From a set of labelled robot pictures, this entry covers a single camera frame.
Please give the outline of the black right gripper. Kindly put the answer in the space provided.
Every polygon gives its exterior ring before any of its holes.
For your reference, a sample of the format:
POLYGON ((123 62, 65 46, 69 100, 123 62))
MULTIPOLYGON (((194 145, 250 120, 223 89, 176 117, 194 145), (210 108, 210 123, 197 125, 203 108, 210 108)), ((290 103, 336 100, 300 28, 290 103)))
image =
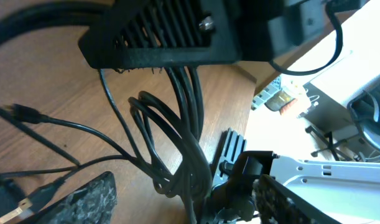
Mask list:
POLYGON ((243 61, 268 62, 322 34, 328 13, 361 9, 360 0, 241 0, 236 32, 243 61))

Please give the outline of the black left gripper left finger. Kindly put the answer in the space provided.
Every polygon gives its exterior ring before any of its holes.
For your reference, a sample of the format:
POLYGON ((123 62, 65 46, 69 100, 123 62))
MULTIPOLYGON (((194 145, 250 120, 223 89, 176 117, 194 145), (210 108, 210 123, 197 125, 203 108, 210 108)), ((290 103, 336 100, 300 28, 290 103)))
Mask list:
POLYGON ((110 224, 116 204, 115 178, 106 171, 22 223, 110 224))

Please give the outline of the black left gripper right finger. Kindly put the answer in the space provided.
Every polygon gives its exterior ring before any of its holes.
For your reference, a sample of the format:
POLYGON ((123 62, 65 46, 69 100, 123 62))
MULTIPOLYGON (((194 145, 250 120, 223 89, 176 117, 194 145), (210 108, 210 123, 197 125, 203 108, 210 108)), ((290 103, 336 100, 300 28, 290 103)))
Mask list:
POLYGON ((339 224, 269 175, 263 174, 254 190, 261 223, 339 224))

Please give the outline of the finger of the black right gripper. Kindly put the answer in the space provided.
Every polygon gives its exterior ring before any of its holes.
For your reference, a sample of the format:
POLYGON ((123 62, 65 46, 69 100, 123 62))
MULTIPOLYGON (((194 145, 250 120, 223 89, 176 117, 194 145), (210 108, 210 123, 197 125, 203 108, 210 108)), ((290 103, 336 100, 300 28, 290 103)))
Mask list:
POLYGON ((228 64, 239 45, 220 0, 116 1, 78 46, 92 68, 228 64))

